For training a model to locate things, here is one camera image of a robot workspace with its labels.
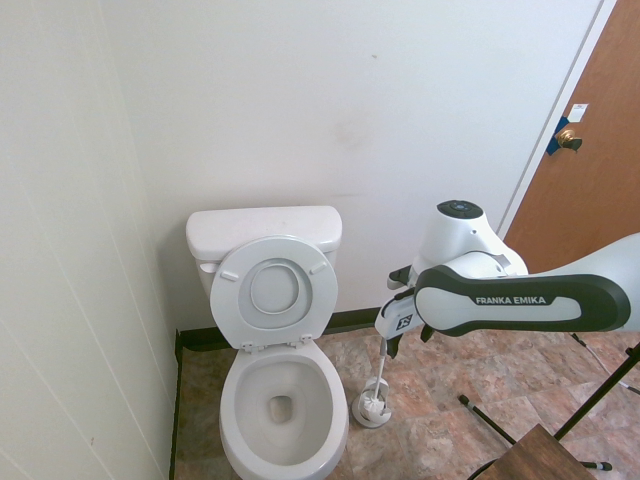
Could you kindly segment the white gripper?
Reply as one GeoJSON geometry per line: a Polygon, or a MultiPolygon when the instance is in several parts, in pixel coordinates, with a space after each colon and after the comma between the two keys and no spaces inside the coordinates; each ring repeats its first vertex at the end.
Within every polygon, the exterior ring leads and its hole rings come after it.
{"type": "MultiPolygon", "coordinates": [[[[399,351],[402,334],[419,326],[414,293],[402,292],[392,297],[379,311],[375,320],[375,329],[386,340],[387,355],[395,359],[399,351]]],[[[434,330],[424,325],[420,334],[423,343],[428,342],[434,330]]]]}

